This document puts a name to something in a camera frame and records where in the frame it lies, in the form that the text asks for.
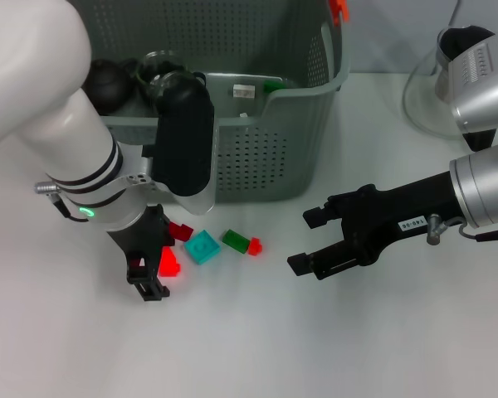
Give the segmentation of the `teal square block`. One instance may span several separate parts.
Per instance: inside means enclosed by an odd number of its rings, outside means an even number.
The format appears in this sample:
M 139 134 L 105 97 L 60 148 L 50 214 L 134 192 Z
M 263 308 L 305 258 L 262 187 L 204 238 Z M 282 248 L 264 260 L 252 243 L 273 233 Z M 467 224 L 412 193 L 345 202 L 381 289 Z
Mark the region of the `teal square block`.
M 198 265 L 209 261 L 221 251 L 221 246 L 205 230 L 190 238 L 183 246 Z

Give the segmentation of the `grey perforated storage bin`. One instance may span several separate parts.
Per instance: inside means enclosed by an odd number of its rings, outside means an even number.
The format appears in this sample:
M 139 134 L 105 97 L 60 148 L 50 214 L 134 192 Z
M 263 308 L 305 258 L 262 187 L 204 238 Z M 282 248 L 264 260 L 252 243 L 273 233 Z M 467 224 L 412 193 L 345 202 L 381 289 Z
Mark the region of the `grey perforated storage bin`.
M 328 0 L 69 2 L 94 59 L 171 50 L 207 77 L 219 129 L 217 201 L 281 201 L 308 187 L 349 73 L 348 23 L 334 25 Z M 288 88 L 265 94 L 265 80 Z M 234 98 L 235 84 L 254 85 L 256 97 Z

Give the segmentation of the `dark green block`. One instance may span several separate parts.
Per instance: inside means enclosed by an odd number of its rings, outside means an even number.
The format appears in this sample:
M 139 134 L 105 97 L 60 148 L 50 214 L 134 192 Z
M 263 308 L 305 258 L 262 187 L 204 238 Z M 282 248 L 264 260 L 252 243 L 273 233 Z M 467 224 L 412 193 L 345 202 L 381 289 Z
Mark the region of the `dark green block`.
M 241 254 L 245 254 L 251 241 L 233 230 L 227 230 L 222 237 L 222 243 Z

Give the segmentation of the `dark red long block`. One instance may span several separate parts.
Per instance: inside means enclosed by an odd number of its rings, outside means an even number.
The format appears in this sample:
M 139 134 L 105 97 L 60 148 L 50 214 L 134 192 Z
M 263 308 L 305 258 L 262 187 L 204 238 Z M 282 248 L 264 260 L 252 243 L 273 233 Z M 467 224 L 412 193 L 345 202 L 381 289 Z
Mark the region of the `dark red long block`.
M 182 242 L 187 242 L 190 240 L 193 234 L 193 228 L 185 224 L 178 225 L 173 222 L 169 222 L 168 225 L 169 234 L 175 239 Z

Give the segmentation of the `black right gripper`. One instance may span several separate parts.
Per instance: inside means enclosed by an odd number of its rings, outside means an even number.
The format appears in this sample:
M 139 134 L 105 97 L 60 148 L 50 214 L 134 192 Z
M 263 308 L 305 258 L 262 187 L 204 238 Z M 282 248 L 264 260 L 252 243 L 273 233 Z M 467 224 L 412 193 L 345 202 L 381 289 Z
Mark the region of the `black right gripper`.
M 389 245 L 425 234 L 431 215 L 444 221 L 461 215 L 449 172 L 388 191 L 369 184 L 332 195 L 322 207 L 305 211 L 303 218 L 309 228 L 341 219 L 344 242 L 292 255 L 287 263 L 297 276 L 313 274 L 318 280 L 371 265 Z

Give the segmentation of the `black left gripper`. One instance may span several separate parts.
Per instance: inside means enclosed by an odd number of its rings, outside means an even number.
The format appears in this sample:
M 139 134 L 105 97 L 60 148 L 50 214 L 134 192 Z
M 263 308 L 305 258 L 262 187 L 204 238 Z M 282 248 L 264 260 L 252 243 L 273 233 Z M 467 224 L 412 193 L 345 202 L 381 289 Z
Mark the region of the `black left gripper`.
M 170 223 L 161 205 L 147 206 L 131 226 L 109 232 L 111 239 L 124 252 L 128 283 L 136 288 L 145 302 L 161 301 L 170 296 L 170 290 L 157 276 L 162 248 L 175 245 Z

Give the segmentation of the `red slope block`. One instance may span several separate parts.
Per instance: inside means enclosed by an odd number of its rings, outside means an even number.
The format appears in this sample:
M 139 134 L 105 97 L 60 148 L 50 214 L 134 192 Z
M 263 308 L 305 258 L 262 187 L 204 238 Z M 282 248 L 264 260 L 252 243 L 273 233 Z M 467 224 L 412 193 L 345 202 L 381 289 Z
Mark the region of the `red slope block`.
M 162 248 L 158 277 L 174 278 L 181 272 L 181 265 L 169 246 Z

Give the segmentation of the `black clay teapot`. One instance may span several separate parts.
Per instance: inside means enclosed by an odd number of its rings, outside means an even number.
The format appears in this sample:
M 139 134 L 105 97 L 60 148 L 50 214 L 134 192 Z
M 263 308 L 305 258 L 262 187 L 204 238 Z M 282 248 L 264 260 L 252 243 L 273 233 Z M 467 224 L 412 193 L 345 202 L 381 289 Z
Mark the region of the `black clay teapot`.
M 129 73 L 113 61 L 94 60 L 82 86 L 100 115 L 116 112 L 129 100 L 134 82 Z

